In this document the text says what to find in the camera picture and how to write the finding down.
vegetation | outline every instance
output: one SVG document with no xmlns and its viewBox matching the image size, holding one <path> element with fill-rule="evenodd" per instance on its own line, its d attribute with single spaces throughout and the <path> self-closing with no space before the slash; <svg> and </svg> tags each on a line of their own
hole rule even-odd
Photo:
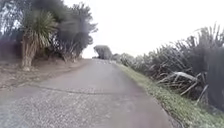
<svg viewBox="0 0 224 128">
<path fill-rule="evenodd" d="M 29 70 L 36 53 L 60 54 L 64 60 L 78 58 L 92 44 L 90 8 L 83 3 L 69 8 L 62 0 L 2 0 L 1 39 L 22 43 L 22 66 Z"/>
<path fill-rule="evenodd" d="M 109 60 L 112 58 L 112 52 L 106 45 L 97 45 L 94 47 L 94 50 L 98 53 L 99 59 Z"/>
<path fill-rule="evenodd" d="M 223 43 L 224 31 L 215 25 L 199 29 L 194 36 L 164 45 L 147 55 L 134 58 L 122 54 L 116 55 L 115 60 L 196 104 L 201 102 L 224 111 Z"/>
<path fill-rule="evenodd" d="M 123 54 L 121 58 L 126 61 L 122 63 L 181 95 L 197 100 L 207 88 L 209 55 L 223 45 L 223 34 L 216 25 L 202 28 L 198 36 L 164 45 L 148 55 L 133 58 Z"/>
<path fill-rule="evenodd" d="M 149 80 L 146 76 L 122 65 L 118 65 L 127 75 L 134 79 L 146 92 L 156 97 L 163 108 L 178 122 L 187 128 L 222 128 L 223 114 L 210 114 L 205 109 L 195 105 L 195 102 L 173 93 Z"/>
</svg>

shrub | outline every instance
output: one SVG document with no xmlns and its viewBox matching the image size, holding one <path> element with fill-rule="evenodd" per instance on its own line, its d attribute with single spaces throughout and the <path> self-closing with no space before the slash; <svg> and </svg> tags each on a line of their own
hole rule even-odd
<svg viewBox="0 0 224 128">
<path fill-rule="evenodd" d="M 208 57 L 211 51 L 222 47 L 223 34 L 219 26 L 205 27 L 186 40 L 164 45 L 148 55 L 136 58 L 126 55 L 121 62 L 196 100 L 207 89 Z"/>
</svg>

road surface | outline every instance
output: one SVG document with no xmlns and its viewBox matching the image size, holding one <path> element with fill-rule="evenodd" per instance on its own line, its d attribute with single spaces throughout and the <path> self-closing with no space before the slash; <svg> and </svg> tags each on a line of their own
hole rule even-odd
<svg viewBox="0 0 224 128">
<path fill-rule="evenodd" d="M 0 92 L 0 128 L 171 128 L 167 114 L 115 64 Z"/>
</svg>

tree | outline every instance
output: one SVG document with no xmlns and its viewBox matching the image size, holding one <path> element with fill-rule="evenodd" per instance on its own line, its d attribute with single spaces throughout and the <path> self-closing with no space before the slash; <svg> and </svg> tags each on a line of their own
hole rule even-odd
<svg viewBox="0 0 224 128">
<path fill-rule="evenodd" d="M 22 22 L 22 67 L 30 70 L 32 60 L 38 50 L 49 46 L 49 38 L 56 23 L 49 12 L 30 11 Z"/>
<path fill-rule="evenodd" d="M 34 31 L 30 32 L 28 30 L 33 28 L 31 27 L 33 26 L 31 24 L 36 24 L 36 20 L 39 18 L 37 18 L 38 16 L 36 16 L 36 14 L 32 14 L 32 18 L 28 18 L 30 20 L 28 21 L 27 17 L 29 17 L 29 15 L 27 15 L 27 12 L 31 13 L 31 11 L 48 12 L 51 14 L 51 18 L 57 23 L 57 27 L 55 28 L 56 31 L 53 33 L 50 32 L 50 36 L 44 36 L 48 40 L 47 44 L 50 44 L 46 46 L 50 49 L 49 51 L 59 53 L 63 56 L 64 60 L 73 60 L 79 57 L 83 49 L 93 43 L 93 39 L 90 34 L 97 31 L 97 24 L 91 23 L 92 14 L 90 12 L 90 7 L 80 3 L 74 4 L 72 8 L 69 8 L 63 4 L 62 0 L 0 1 L 0 30 L 3 31 L 3 37 L 11 39 L 11 37 L 18 37 L 18 35 L 20 36 L 22 33 L 23 42 L 32 42 L 30 41 L 32 40 L 30 39 L 31 36 L 28 35 L 33 35 L 32 33 Z"/>
<path fill-rule="evenodd" d="M 112 57 L 112 52 L 110 48 L 106 45 L 97 45 L 94 50 L 98 53 L 100 59 L 109 60 Z"/>
</svg>

tree trunk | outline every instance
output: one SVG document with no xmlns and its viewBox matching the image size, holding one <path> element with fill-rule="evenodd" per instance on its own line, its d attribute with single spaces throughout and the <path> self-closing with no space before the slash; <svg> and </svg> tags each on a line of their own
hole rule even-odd
<svg viewBox="0 0 224 128">
<path fill-rule="evenodd" d="M 35 43 L 22 41 L 22 69 L 30 71 L 37 47 Z"/>
</svg>

